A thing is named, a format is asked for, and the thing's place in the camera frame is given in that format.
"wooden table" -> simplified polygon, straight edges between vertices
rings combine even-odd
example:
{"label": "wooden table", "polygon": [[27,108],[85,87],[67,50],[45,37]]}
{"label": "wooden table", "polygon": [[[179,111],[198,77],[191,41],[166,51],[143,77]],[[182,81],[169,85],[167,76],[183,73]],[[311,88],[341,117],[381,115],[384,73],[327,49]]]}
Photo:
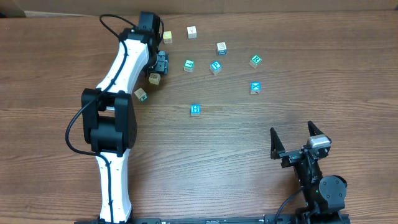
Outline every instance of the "wooden table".
{"label": "wooden table", "polygon": [[[137,22],[137,17],[128,17]],[[160,86],[141,76],[129,158],[135,217],[255,217],[299,187],[270,159],[269,129],[298,149],[312,120],[332,138],[324,175],[348,181],[353,223],[398,219],[398,13],[164,16],[173,43]],[[114,29],[126,25],[108,19]],[[187,26],[198,38],[187,39]],[[228,53],[217,56],[216,43]],[[101,209],[98,165],[65,128],[84,88],[107,74],[118,43],[97,17],[0,20],[0,223],[72,223]],[[258,54],[257,69],[249,59]],[[186,59],[195,71],[183,71]],[[223,71],[214,76],[210,63]],[[250,83],[262,91],[250,95]],[[190,105],[202,114],[190,117]],[[81,120],[73,144],[84,150]],[[283,213],[303,206],[296,198]]]}

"cube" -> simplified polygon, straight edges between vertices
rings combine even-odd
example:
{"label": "cube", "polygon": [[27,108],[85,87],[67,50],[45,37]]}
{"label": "cube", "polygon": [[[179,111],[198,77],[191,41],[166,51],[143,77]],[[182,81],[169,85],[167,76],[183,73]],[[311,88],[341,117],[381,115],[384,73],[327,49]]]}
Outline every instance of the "cube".
{"label": "cube", "polygon": [[149,75],[149,83],[159,85],[160,75],[158,73],[151,73]]}
{"label": "cube", "polygon": [[261,83],[260,82],[252,82],[250,94],[259,94],[260,91],[261,91]]}
{"label": "cube", "polygon": [[184,71],[193,72],[193,64],[194,62],[191,60],[186,60],[184,65]]}
{"label": "cube", "polygon": [[261,60],[262,60],[262,59],[260,58],[260,56],[255,55],[255,56],[253,56],[253,57],[250,59],[250,65],[251,65],[253,68],[257,68],[257,66],[260,64]]}
{"label": "cube", "polygon": [[197,37],[197,28],[195,26],[187,27],[187,30],[188,30],[188,39],[193,39]]}
{"label": "cube", "polygon": [[215,61],[210,65],[210,70],[215,75],[217,75],[217,73],[219,73],[221,71],[221,69],[222,69],[222,66],[218,61]]}
{"label": "cube", "polygon": [[218,53],[218,55],[226,54],[225,42],[217,43],[217,53]]}
{"label": "cube", "polygon": [[200,115],[200,105],[191,105],[191,116]]}
{"label": "cube", "polygon": [[142,88],[139,88],[137,91],[134,92],[134,94],[141,102],[148,98],[147,93]]}
{"label": "cube", "polygon": [[163,33],[163,43],[165,44],[171,44],[173,42],[172,39],[172,32],[171,31],[165,31]]}

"wooden surface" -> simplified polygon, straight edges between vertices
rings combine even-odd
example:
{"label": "wooden surface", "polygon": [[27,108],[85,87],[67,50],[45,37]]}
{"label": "wooden surface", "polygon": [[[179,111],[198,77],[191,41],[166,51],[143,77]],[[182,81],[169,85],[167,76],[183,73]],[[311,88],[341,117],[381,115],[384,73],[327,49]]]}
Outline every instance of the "wooden surface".
{"label": "wooden surface", "polygon": [[393,10],[398,0],[13,0],[24,11],[138,15]]}
{"label": "wooden surface", "polygon": [[[137,22],[137,17],[129,17]],[[275,213],[298,188],[269,157],[269,129],[287,149],[312,120],[332,138],[324,175],[348,181],[353,223],[398,219],[398,13],[319,12],[164,16],[173,43],[159,87],[135,97],[129,158],[135,217],[254,217]],[[109,20],[116,30],[126,25]],[[187,39],[187,26],[198,38]],[[65,145],[84,88],[107,74],[116,39],[96,17],[0,19],[0,223],[72,223],[101,208],[96,160]],[[216,43],[228,53],[216,55]],[[258,54],[257,69],[249,59]],[[195,71],[183,71],[186,59]],[[214,76],[210,63],[219,60]],[[260,81],[260,95],[250,82]],[[190,105],[202,114],[190,117]],[[75,147],[89,150],[81,120]],[[296,198],[284,210],[303,206]]]}

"green cube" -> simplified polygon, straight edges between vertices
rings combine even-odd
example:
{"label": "green cube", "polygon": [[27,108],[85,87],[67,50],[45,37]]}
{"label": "green cube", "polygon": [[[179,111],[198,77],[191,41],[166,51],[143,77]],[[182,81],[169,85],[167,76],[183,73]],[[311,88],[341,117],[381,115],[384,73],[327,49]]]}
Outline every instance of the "green cube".
{"label": "green cube", "polygon": [[260,58],[260,56],[255,55],[250,59],[250,65],[253,68],[257,68],[257,66],[260,64],[260,62],[262,61],[262,59]]}
{"label": "green cube", "polygon": [[193,64],[194,62],[191,60],[186,60],[184,65],[184,71],[193,72]]}

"small block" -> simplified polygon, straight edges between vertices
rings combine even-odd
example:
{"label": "small block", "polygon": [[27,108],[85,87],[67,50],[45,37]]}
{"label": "small block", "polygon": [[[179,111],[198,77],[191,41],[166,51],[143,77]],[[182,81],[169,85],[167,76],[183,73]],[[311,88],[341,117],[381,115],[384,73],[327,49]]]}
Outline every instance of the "small block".
{"label": "small block", "polygon": [[197,27],[187,27],[188,30],[188,39],[193,39],[197,37]]}
{"label": "small block", "polygon": [[134,92],[134,94],[141,102],[148,98],[147,93],[142,88],[139,88],[137,91]]}
{"label": "small block", "polygon": [[160,75],[158,73],[151,73],[149,75],[149,83],[159,85]]}
{"label": "small block", "polygon": [[191,116],[200,115],[200,105],[191,105]]}
{"label": "small block", "polygon": [[186,60],[184,64],[184,71],[186,72],[193,72],[194,62],[191,60]]}
{"label": "small block", "polygon": [[172,42],[173,42],[172,32],[171,31],[165,31],[163,33],[163,43],[171,44]]}
{"label": "small block", "polygon": [[260,58],[260,56],[255,55],[250,59],[250,65],[253,68],[257,68],[257,66],[260,64],[260,62],[262,61],[262,59]]}
{"label": "small block", "polygon": [[261,83],[260,82],[252,82],[250,94],[259,94],[260,91],[261,91]]}
{"label": "small block", "polygon": [[217,53],[218,53],[218,55],[226,54],[226,44],[225,44],[225,42],[217,43]]}
{"label": "small block", "polygon": [[211,65],[210,65],[210,70],[211,70],[211,72],[213,72],[213,74],[217,74],[217,73],[219,73],[220,71],[221,71],[221,69],[222,69],[223,67],[221,66],[221,64],[218,62],[218,61],[215,61],[215,62],[213,62]]}

